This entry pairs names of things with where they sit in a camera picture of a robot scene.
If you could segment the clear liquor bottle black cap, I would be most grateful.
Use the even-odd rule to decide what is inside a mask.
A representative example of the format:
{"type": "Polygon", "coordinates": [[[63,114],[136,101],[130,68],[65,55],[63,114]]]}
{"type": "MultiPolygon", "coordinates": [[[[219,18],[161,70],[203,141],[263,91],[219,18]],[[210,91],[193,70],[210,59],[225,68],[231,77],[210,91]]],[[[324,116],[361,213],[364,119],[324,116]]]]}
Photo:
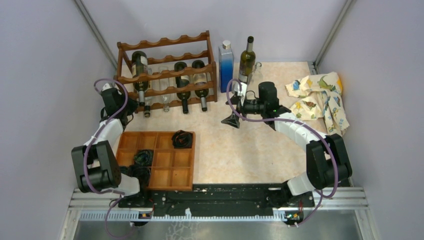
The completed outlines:
{"type": "MultiPolygon", "coordinates": [[[[146,94],[147,91],[152,89],[151,81],[148,82],[147,89],[144,91],[146,94]]],[[[143,108],[143,114],[145,118],[149,118],[151,116],[151,105],[152,105],[152,96],[145,96],[144,97],[144,108],[143,108]]]]}

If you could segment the clear square glass bottle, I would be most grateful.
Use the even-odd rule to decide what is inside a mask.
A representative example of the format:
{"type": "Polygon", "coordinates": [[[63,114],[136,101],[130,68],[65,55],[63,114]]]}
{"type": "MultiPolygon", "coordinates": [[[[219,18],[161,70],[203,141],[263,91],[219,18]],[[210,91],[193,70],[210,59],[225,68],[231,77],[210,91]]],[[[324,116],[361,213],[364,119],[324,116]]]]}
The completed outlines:
{"type": "MultiPolygon", "coordinates": [[[[163,71],[168,71],[169,68],[167,66],[160,66],[158,68],[158,71],[160,73],[162,73],[163,71]]],[[[165,91],[168,87],[170,86],[170,79],[169,78],[161,78],[159,80],[159,90],[160,91],[165,91]]],[[[170,95],[169,94],[162,94],[161,95],[161,100],[162,100],[162,104],[163,104],[163,111],[164,112],[169,112],[170,110],[170,95]]]]}

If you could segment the dark bottle brown label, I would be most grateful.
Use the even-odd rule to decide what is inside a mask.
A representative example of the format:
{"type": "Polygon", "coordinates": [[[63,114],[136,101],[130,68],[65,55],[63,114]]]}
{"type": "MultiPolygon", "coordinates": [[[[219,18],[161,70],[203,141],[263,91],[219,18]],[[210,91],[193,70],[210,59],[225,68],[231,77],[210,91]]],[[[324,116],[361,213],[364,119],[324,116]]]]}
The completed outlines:
{"type": "MultiPolygon", "coordinates": [[[[136,78],[140,74],[148,73],[148,59],[143,51],[135,51],[131,56],[131,72],[132,77],[136,78]]],[[[145,106],[145,92],[149,87],[148,81],[140,81],[133,83],[133,88],[138,95],[138,103],[140,106],[145,106]]]]}

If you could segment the green wine bottle dark label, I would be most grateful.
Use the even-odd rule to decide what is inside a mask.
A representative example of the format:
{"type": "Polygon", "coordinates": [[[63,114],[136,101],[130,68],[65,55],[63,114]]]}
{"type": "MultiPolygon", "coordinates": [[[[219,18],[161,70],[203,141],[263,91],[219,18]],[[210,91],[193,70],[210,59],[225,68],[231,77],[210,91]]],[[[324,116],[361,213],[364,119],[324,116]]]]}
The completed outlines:
{"type": "MultiPolygon", "coordinates": [[[[201,69],[205,67],[205,63],[202,60],[195,60],[191,67],[194,69],[201,69]]],[[[197,73],[193,75],[193,82],[196,86],[203,86],[208,83],[207,74],[206,73],[197,73]]],[[[208,110],[207,107],[207,96],[209,94],[209,89],[198,89],[194,91],[196,96],[200,99],[201,110],[206,112],[208,110]]]]}

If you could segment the green wine bottle white label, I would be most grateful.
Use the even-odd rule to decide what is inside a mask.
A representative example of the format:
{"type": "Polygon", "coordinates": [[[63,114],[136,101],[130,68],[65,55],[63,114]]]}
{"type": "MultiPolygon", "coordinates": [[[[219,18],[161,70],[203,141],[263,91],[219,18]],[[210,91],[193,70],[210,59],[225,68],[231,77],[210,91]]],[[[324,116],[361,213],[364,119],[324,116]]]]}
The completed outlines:
{"type": "MultiPolygon", "coordinates": [[[[176,72],[182,71],[187,67],[187,64],[183,61],[176,62],[174,64],[174,70],[176,72]]],[[[177,88],[184,88],[190,84],[190,77],[188,75],[176,76],[175,83],[177,88]]],[[[183,114],[189,113],[188,100],[191,97],[190,91],[178,92],[177,97],[181,100],[183,114]]]]}

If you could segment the tall green wine bottle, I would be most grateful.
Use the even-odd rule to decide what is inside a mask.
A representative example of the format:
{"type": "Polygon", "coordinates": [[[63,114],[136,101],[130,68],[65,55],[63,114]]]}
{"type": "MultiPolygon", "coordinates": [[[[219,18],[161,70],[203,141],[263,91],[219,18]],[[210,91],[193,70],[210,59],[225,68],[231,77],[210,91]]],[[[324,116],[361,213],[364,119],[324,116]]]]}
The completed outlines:
{"type": "Polygon", "coordinates": [[[246,49],[240,55],[238,79],[243,83],[249,82],[249,75],[253,71],[256,62],[256,54],[253,51],[254,37],[247,38],[246,49]]]}

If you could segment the clear tall glass bottle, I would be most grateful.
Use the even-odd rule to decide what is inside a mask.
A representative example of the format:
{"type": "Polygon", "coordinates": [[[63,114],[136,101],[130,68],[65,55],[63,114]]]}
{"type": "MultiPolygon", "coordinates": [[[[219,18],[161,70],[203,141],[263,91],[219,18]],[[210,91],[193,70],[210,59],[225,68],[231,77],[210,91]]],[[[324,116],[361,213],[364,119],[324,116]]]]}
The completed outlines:
{"type": "Polygon", "coordinates": [[[248,76],[248,84],[252,84],[254,82],[261,82],[263,79],[262,74],[262,66],[263,64],[261,62],[256,62],[252,72],[248,76]]]}

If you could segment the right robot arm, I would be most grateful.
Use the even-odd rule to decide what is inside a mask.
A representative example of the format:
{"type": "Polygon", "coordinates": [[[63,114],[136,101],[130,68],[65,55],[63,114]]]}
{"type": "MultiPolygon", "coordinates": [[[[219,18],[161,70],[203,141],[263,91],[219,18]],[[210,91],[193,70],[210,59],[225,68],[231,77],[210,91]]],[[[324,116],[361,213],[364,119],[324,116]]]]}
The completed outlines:
{"type": "Polygon", "coordinates": [[[248,115],[260,115],[257,122],[265,123],[281,133],[306,153],[306,171],[283,183],[281,199],[287,206],[295,206],[302,194],[332,187],[326,195],[331,198],[340,181],[353,174],[347,149],[341,135],[328,135],[298,119],[287,107],[280,104],[278,91],[271,81],[258,85],[258,97],[247,99],[247,84],[232,79],[226,87],[226,94],[234,92],[236,103],[230,103],[232,114],[222,120],[223,124],[240,127],[240,120],[251,122],[248,115]]]}

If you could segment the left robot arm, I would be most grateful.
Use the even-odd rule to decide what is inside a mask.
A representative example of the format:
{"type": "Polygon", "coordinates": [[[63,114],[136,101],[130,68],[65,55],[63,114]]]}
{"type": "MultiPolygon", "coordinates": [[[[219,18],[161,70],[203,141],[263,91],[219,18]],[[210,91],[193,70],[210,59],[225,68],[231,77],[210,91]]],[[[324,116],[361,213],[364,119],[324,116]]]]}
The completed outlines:
{"type": "Polygon", "coordinates": [[[139,179],[121,172],[112,150],[137,103],[116,88],[101,90],[100,95],[105,105],[101,112],[106,115],[101,117],[99,128],[90,140],[71,151],[77,186],[83,193],[130,196],[132,203],[144,207],[149,203],[150,193],[141,188],[139,179]]]}

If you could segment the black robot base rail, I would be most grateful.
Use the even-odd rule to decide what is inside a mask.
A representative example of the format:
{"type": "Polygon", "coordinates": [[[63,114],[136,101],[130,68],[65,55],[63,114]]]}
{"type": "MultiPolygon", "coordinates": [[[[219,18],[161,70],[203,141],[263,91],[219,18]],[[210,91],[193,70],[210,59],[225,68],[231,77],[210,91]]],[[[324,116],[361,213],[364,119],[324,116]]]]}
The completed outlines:
{"type": "Polygon", "coordinates": [[[124,197],[119,208],[153,208],[155,217],[271,216],[273,209],[314,207],[312,192],[292,196],[282,183],[194,184],[192,190],[142,190],[124,197]]]}

